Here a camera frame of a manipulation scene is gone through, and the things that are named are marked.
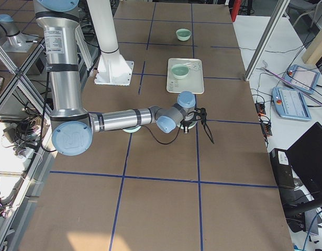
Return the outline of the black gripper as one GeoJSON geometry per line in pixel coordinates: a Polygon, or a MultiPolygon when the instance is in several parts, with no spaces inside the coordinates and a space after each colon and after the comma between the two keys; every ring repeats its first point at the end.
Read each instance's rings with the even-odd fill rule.
{"type": "Polygon", "coordinates": [[[182,122],[183,133],[188,134],[189,130],[197,123],[197,115],[195,112],[190,112],[182,122]]]}

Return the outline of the green bowl near arm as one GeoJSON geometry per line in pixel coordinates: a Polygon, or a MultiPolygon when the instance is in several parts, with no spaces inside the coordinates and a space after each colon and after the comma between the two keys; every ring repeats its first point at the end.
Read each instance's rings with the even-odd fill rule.
{"type": "Polygon", "coordinates": [[[178,29],[175,34],[179,41],[188,41],[192,35],[191,31],[185,28],[178,29]]]}

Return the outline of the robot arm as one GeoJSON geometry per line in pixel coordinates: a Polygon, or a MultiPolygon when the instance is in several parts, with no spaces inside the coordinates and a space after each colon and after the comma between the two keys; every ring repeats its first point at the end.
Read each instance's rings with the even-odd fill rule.
{"type": "MultiPolygon", "coordinates": [[[[188,91],[181,92],[168,109],[152,106],[110,113],[85,110],[77,59],[78,4],[78,1],[34,1],[36,21],[45,37],[46,70],[52,84],[51,139],[59,153],[75,156],[85,152],[96,132],[156,123],[164,133],[169,133],[193,117],[195,96],[188,91]]],[[[119,52],[109,1],[88,1],[87,5],[101,50],[96,82],[129,85],[133,63],[119,52]]]]}
{"type": "Polygon", "coordinates": [[[5,52],[28,52],[31,44],[26,42],[27,36],[21,33],[13,18],[8,14],[0,14],[0,38],[2,32],[5,33],[6,37],[6,42],[2,45],[5,52]]]}

